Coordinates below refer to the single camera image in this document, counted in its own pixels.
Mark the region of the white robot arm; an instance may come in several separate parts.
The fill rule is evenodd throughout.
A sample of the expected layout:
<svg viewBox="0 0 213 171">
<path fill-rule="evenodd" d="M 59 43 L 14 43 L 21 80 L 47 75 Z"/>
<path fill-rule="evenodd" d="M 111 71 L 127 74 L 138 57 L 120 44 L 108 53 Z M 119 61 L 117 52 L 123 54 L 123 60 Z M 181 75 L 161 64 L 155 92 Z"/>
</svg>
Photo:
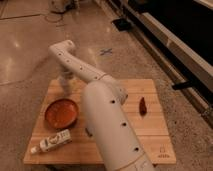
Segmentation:
<svg viewBox="0 0 213 171">
<path fill-rule="evenodd" d="M 119 81 L 73 55 L 75 45 L 65 40 L 49 47 L 49 54 L 86 83 L 82 112 L 108 171 L 155 171 L 122 105 L 128 98 Z"/>
</svg>

